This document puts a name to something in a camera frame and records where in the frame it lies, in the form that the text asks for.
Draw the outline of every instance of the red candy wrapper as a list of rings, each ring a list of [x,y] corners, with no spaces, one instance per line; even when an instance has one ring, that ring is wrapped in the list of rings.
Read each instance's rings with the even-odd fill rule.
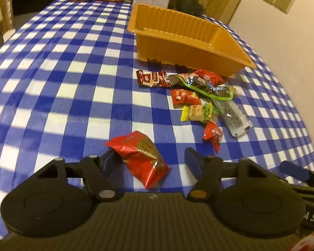
[[[201,69],[196,70],[194,73],[199,75],[199,77],[205,79],[206,81],[211,82],[214,87],[225,83],[223,78],[219,76],[217,73],[212,73],[212,72],[201,70]]]
[[[170,170],[151,139],[139,131],[113,138],[105,145],[112,147],[122,157],[129,171],[146,189]]]
[[[203,139],[211,141],[216,153],[219,153],[222,136],[223,132],[221,129],[212,121],[207,121],[207,125],[203,133]]]
[[[161,70],[159,72],[147,72],[138,70],[136,71],[137,75],[137,83],[139,85],[152,87],[171,87],[170,80],[166,75],[165,70]]]
[[[190,92],[183,89],[174,89],[171,90],[171,97],[174,105],[201,105],[200,98],[196,92]]]

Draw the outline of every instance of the black circular disc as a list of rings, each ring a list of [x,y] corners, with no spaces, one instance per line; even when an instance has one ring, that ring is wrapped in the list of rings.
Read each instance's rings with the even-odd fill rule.
[[[305,203],[287,188],[236,184],[220,191],[212,206],[231,229],[253,237],[293,232],[305,215]]]
[[[1,215],[9,231],[29,237],[66,233],[84,223],[92,201],[83,190],[69,184],[33,182],[19,186],[2,201]]]

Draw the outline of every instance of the orange plastic basket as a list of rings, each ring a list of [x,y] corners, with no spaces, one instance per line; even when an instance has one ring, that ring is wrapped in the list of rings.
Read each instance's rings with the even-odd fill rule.
[[[220,25],[182,12],[134,4],[128,31],[136,34],[138,58],[184,65],[230,76],[256,68],[244,49]]]

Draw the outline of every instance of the checkered tablecloth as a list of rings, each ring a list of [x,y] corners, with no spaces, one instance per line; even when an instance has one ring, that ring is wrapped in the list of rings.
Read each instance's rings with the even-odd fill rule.
[[[185,68],[136,59],[135,36],[126,30],[130,12],[126,3],[58,0],[0,49],[0,204],[53,158],[76,162],[102,155],[104,142],[134,130],[147,134],[171,167],[153,191],[188,193],[195,180],[184,164],[186,147],[215,155],[203,142],[200,123],[180,121],[169,89],[137,85],[138,69]],[[283,160],[314,170],[314,148],[290,98],[258,55],[223,26],[257,69],[243,69],[230,79],[239,93],[234,100],[254,127],[235,139],[220,120],[219,156],[230,162],[249,157],[271,171]],[[124,166],[109,180],[118,189],[144,190]],[[0,236],[6,233],[0,217]]]

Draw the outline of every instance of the white wall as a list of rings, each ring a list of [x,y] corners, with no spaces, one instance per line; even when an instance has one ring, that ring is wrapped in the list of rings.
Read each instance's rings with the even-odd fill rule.
[[[241,0],[229,25],[279,79],[314,144],[314,0],[295,0],[287,15],[262,0]]]

